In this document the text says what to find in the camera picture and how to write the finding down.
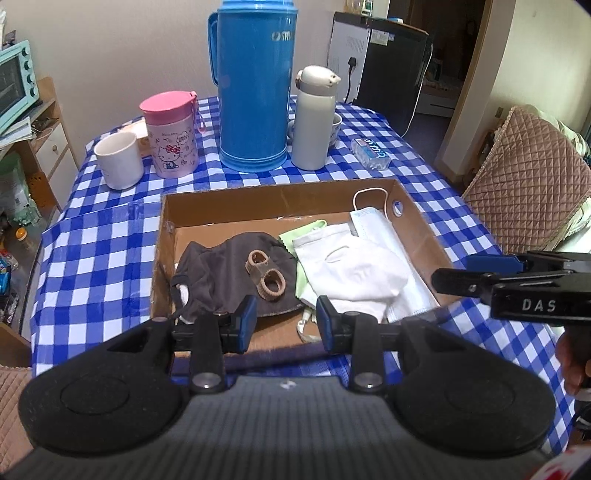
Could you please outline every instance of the beige cushion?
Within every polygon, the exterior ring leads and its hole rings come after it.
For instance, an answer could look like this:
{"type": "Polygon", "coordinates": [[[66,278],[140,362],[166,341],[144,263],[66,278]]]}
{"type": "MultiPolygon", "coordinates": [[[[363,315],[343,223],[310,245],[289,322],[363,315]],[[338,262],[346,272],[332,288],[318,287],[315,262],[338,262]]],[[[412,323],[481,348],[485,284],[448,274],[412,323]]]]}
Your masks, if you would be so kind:
{"type": "Polygon", "coordinates": [[[0,473],[33,448],[18,417],[18,399],[30,379],[30,368],[0,366],[0,473]]]}
{"type": "Polygon", "coordinates": [[[463,195],[504,253],[544,249],[591,193],[591,169],[547,121],[513,107],[463,195]]]}

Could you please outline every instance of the white thermos bottle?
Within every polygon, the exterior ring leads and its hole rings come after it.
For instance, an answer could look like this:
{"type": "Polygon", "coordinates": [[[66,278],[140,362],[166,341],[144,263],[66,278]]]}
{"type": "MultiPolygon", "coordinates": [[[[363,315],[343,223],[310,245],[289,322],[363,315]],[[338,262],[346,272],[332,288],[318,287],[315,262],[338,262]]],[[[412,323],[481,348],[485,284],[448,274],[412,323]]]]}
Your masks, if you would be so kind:
{"type": "Polygon", "coordinates": [[[318,170],[326,163],[340,77],[325,67],[310,65],[295,79],[300,93],[295,106],[291,161],[302,170],[318,170]]]}

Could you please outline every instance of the human hand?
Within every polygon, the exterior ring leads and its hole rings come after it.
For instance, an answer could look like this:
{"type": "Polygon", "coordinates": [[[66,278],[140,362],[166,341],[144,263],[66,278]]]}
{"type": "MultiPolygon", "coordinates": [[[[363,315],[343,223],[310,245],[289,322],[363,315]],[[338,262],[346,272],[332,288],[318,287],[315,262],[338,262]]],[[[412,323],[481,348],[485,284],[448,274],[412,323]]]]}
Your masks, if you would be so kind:
{"type": "Polygon", "coordinates": [[[591,377],[591,360],[586,365],[580,365],[574,360],[573,351],[568,334],[563,333],[556,344],[556,358],[560,362],[564,389],[569,395],[575,396],[581,389],[586,377],[591,377]]]}

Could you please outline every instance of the white ceramic cup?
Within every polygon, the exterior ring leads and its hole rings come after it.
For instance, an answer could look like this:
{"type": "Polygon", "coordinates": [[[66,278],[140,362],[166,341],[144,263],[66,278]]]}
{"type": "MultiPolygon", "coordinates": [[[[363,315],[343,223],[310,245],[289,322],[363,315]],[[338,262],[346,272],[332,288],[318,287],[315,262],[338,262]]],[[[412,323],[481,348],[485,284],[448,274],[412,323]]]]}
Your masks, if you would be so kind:
{"type": "Polygon", "coordinates": [[[107,186],[125,190],[144,175],[138,138],[133,132],[117,132],[95,145],[96,161],[107,186]]]}
{"type": "MultiPolygon", "coordinates": [[[[296,124],[295,122],[295,120],[290,120],[287,123],[287,143],[289,145],[291,145],[294,139],[294,125],[296,124]]],[[[342,124],[342,117],[338,113],[335,113],[335,116],[333,117],[333,128],[330,133],[329,147],[334,146],[334,144],[336,143],[336,140],[339,137],[340,126],[342,124]]]]}

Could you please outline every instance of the thermos handle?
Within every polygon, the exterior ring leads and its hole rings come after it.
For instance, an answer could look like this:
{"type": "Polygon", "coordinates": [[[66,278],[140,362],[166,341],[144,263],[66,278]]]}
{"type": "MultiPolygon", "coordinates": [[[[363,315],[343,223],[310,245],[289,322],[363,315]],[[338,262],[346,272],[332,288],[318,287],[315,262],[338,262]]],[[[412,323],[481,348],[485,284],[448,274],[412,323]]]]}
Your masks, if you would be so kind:
{"type": "Polygon", "coordinates": [[[217,86],[217,12],[212,13],[207,20],[207,43],[209,44],[209,66],[212,70],[212,80],[217,86]]]}

